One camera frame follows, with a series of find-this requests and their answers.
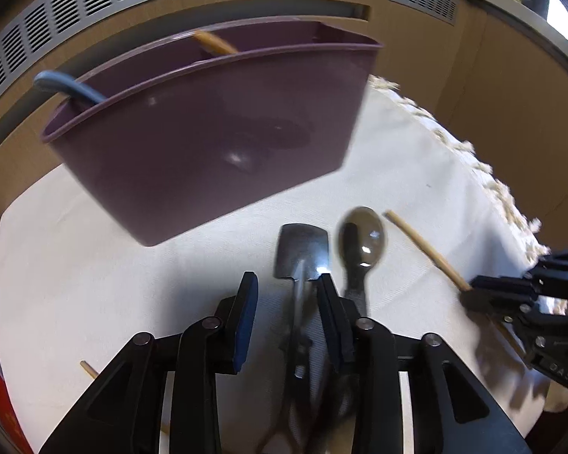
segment spoon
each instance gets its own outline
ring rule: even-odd
[[[385,239],[379,215],[365,206],[349,212],[339,229],[339,256],[347,272],[344,296],[353,300],[361,316],[367,315],[364,280],[381,259]]]

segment tablecloth fringe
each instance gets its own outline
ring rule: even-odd
[[[440,125],[428,110],[419,107],[412,99],[399,95],[396,92],[400,88],[399,84],[374,75],[370,76],[368,83],[373,89],[388,96],[400,107],[417,117],[422,125],[430,130],[449,150],[457,154],[464,164],[471,168],[474,179],[477,179],[496,207],[497,212],[509,224],[530,265],[534,265],[539,256],[548,254],[551,251],[547,246],[540,244],[534,236],[541,228],[540,220],[535,218],[528,221],[520,213],[515,206],[515,200],[510,193],[509,187],[492,176],[491,166],[476,159],[476,151],[470,142],[459,141]]]

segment chopstick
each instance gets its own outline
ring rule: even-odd
[[[82,367],[89,376],[95,380],[98,377],[98,372],[86,360],[80,360],[80,367]],[[170,425],[160,423],[160,430],[163,434],[170,435]]]
[[[215,54],[235,54],[238,52],[227,41],[207,31],[194,31],[194,38]]]
[[[409,239],[414,242],[415,245],[429,259],[431,259],[431,261],[433,261],[433,264],[436,266],[436,268],[441,270],[442,273],[444,273],[461,292],[471,290],[471,285],[467,283],[467,281],[458,273],[458,271],[456,271],[450,265],[450,263],[444,259],[444,256],[437,252],[430,243],[422,238],[419,233],[414,230],[414,228],[410,227],[410,225],[407,224],[397,213],[393,212],[392,210],[388,210],[383,213],[383,216],[394,225],[396,225],[402,232],[404,232],[409,237]],[[519,358],[521,358],[522,362],[526,363],[526,361],[524,360],[526,353],[515,340],[513,335],[509,332],[509,330],[498,321],[490,319],[490,322],[494,325],[498,332],[503,335],[503,338],[507,340],[509,345],[513,348],[513,351],[515,351]]]

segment bright window light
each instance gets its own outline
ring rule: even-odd
[[[566,10],[566,7],[560,0],[549,0],[547,22],[568,39],[568,10]]]

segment wooden wall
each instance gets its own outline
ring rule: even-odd
[[[32,0],[16,2],[20,11]],[[144,22],[233,0],[153,0],[81,32],[25,72],[0,98],[0,118],[41,69],[57,68],[92,45]],[[324,18],[383,43],[375,73],[432,111],[511,186],[518,207],[544,223],[543,241],[568,246],[568,73],[533,41],[466,0],[455,25],[389,0],[368,5],[368,21]],[[8,22],[3,19],[1,25]],[[0,216],[26,188],[59,164],[37,134],[59,97],[29,115],[0,145]]]

